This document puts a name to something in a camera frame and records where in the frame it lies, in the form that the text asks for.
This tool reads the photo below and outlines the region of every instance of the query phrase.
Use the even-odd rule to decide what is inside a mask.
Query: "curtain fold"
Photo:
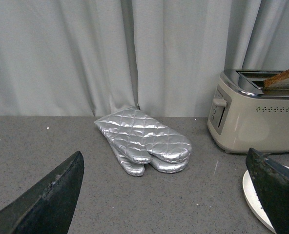
[[[0,115],[206,117],[227,68],[289,68],[289,0],[0,1]]]

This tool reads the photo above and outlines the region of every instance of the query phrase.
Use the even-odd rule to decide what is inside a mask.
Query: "bread slice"
[[[289,69],[264,80],[264,88],[289,89]]]

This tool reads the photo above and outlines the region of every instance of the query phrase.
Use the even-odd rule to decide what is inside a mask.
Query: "silver oven mitt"
[[[188,162],[190,141],[134,107],[102,117],[95,124],[125,170],[131,168],[130,163],[151,163],[159,171],[171,173],[182,170]]]
[[[111,145],[111,143],[110,146],[118,162],[128,174],[130,174],[131,176],[142,176],[144,174],[144,165],[129,161],[129,159],[125,155],[121,154],[117,149],[115,149],[115,147]],[[150,164],[159,172],[170,174],[182,171],[188,164],[188,160],[189,157],[187,158],[187,160],[180,163],[168,163],[158,159],[155,156],[152,156],[152,161],[150,162]]]

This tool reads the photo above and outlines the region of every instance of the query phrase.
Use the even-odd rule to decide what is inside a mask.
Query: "speckled countertop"
[[[248,207],[244,155],[218,148],[206,118],[159,117],[192,142],[188,167],[142,177],[120,167],[97,117],[0,117],[0,209],[77,150],[84,157],[81,193],[69,234],[270,234]],[[289,166],[289,154],[273,155]]]

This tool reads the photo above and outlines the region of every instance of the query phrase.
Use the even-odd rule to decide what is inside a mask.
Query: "plate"
[[[267,228],[269,228],[273,233],[276,233],[269,218],[267,217],[267,214],[265,213],[258,199],[258,196],[256,194],[256,191],[254,189],[254,186],[253,186],[253,183],[252,183],[252,180],[248,171],[244,173],[242,186],[243,186],[243,191],[244,191],[244,195],[248,203],[248,206],[251,208],[253,213]]]

